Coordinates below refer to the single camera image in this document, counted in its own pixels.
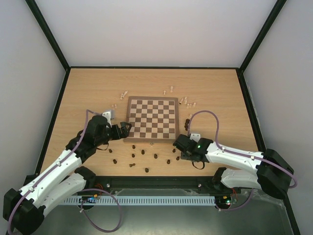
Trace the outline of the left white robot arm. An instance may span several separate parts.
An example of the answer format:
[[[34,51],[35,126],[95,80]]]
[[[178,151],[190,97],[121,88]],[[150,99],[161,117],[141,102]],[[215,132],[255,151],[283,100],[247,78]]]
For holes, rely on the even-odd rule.
[[[68,197],[92,191],[95,174],[83,163],[99,146],[128,137],[131,128],[127,122],[112,125],[110,111],[87,117],[84,129],[69,141],[55,162],[21,189],[10,189],[5,194],[3,218],[8,222],[8,234],[13,234],[13,229],[23,235],[34,233]]]

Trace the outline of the base circuit board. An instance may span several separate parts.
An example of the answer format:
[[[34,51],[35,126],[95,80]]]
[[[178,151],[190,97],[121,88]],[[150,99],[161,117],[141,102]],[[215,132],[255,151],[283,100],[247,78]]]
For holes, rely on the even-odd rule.
[[[238,195],[232,193],[229,195],[215,196],[215,203],[218,205],[227,205],[236,204],[238,201]]]
[[[98,194],[94,194],[94,195],[85,195],[85,196],[81,196],[78,199],[78,203],[92,203],[95,204],[97,203],[99,200],[101,199],[101,196]]]

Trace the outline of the right base circuit board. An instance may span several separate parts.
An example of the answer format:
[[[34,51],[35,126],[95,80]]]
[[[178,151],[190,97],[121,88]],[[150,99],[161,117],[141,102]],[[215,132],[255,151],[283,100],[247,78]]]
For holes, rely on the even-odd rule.
[[[238,195],[232,193],[229,195],[215,196],[215,203],[218,205],[227,205],[236,204],[238,201]]]

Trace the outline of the black aluminium frame rail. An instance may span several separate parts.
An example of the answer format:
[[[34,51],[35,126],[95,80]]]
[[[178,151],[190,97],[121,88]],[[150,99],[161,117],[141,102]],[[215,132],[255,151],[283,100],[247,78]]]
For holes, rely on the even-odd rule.
[[[208,189],[215,190],[212,176],[96,176],[83,188],[100,189]]]

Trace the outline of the wooden chessboard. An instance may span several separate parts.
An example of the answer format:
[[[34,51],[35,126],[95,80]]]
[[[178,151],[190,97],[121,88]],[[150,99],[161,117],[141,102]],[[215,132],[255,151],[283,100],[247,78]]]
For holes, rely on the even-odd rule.
[[[173,143],[179,136],[179,101],[174,97],[130,96],[129,143]]]

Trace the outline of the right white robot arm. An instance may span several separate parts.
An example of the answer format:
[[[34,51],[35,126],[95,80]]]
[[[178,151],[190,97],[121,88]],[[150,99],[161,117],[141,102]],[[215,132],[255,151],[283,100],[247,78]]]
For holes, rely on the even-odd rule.
[[[191,162],[227,165],[213,186],[223,192],[227,188],[261,189],[276,199],[285,199],[290,188],[292,167],[272,149],[251,152],[230,148],[217,142],[191,134],[179,135],[173,146],[181,157]]]

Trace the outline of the left base circuit board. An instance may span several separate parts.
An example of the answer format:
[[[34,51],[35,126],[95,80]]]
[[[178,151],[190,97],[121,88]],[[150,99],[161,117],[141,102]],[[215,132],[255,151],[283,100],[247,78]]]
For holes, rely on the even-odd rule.
[[[101,199],[101,196],[98,194],[94,194],[94,195],[85,195],[85,196],[81,196],[78,199],[78,203],[92,203],[95,204],[97,203],[99,200]]]

